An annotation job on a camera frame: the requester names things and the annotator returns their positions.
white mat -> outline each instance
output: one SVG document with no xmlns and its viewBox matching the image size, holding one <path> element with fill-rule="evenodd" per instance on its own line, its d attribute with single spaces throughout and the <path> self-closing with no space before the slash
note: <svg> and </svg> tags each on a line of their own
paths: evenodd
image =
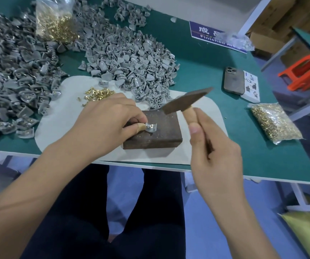
<svg viewBox="0 0 310 259">
<path fill-rule="evenodd" d="M 82 103 L 85 103 L 83 99 L 85 96 L 84 92 L 90 89 L 91 86 L 96 89 L 102 89 L 98 86 L 98 79 L 88 76 L 72 76 L 62 82 L 62 96 L 58 100 L 50 102 L 50 114 L 42 117 L 35 133 L 35 141 L 41 151 L 49 144 L 60 139 L 73 126 L 83 109 Z M 114 84 L 110 85 L 109 89 L 115 92 L 123 92 L 126 97 L 133 98 L 130 91 L 121 91 Z M 183 94 L 184 92 L 170 91 L 172 98 Z M 149 105 L 146 102 L 137 103 L 137 106 L 141 110 L 149 109 Z M 193 106 L 201 108 L 227 134 L 221 112 L 213 100 L 203 97 L 194 103 Z M 191 145 L 189 130 L 181 112 L 178 112 L 178 119 L 183 136 L 183 142 L 178 147 L 124 150 L 119 146 L 114 151 L 99 158 L 98 161 L 190 164 Z"/>
</svg>

pile of brass rivets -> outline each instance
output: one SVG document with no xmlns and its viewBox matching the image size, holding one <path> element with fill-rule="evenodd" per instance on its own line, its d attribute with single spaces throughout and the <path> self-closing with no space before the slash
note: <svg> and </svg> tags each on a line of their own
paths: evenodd
<svg viewBox="0 0 310 259">
<path fill-rule="evenodd" d="M 303 136 L 278 104 L 252 104 L 251 112 L 274 144 L 282 140 L 303 139 Z"/>
<path fill-rule="evenodd" d="M 82 104 L 82 106 L 86 106 L 86 104 L 90 101 L 99 101 L 106 99 L 107 97 L 115 94 L 115 91 L 103 88 L 102 90 L 97 90 L 94 87 L 91 87 L 88 91 L 85 92 L 86 96 L 84 96 L 85 100 L 88 100 L 85 104 Z"/>
<path fill-rule="evenodd" d="M 79 36 L 75 32 L 72 12 L 60 12 L 42 2 L 36 5 L 36 34 L 46 41 L 70 43 Z"/>
</svg>

wooden hammer handle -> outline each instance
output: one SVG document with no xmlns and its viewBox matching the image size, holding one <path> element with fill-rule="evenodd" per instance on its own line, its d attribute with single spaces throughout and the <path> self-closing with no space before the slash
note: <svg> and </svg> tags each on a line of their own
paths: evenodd
<svg viewBox="0 0 310 259">
<path fill-rule="evenodd" d="M 183 111 L 183 116 L 189 125 L 192 122 L 198 123 L 198 118 L 195 110 L 193 110 L 192 106 L 190 106 L 188 109 Z"/>
</svg>

fingernail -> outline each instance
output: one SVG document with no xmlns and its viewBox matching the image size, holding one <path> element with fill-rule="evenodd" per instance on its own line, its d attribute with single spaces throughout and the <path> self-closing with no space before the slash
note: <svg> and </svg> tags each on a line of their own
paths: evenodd
<svg viewBox="0 0 310 259">
<path fill-rule="evenodd" d="M 144 123 L 139 122 L 138 123 L 137 133 L 139 133 L 140 131 L 144 131 L 146 128 L 147 128 L 147 126 Z"/>
<path fill-rule="evenodd" d="M 202 130 L 202 128 L 200 127 L 200 125 L 196 122 L 192 122 L 188 125 L 188 129 L 190 131 L 190 135 L 198 133 Z"/>
</svg>

purple sign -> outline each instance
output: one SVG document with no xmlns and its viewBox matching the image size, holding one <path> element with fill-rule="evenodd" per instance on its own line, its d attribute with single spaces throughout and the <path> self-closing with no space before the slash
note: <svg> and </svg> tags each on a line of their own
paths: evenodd
<svg viewBox="0 0 310 259">
<path fill-rule="evenodd" d="M 223 47 L 235 50 L 235 51 L 239 51 L 242 53 L 247 53 L 247 51 L 245 50 L 238 49 L 230 44 L 226 44 L 226 43 L 216 40 L 215 36 L 218 33 L 223 33 L 223 31 L 220 31 L 218 29 L 211 28 L 208 26 L 204 26 L 202 24 L 195 23 L 192 21 L 190 21 L 190 29 L 191 29 L 191 36 L 193 38 L 200 39 L 200 40 L 203 40 L 209 43 L 217 44 L 217 45 L 220 45 L 220 46 L 223 46 Z"/>
</svg>

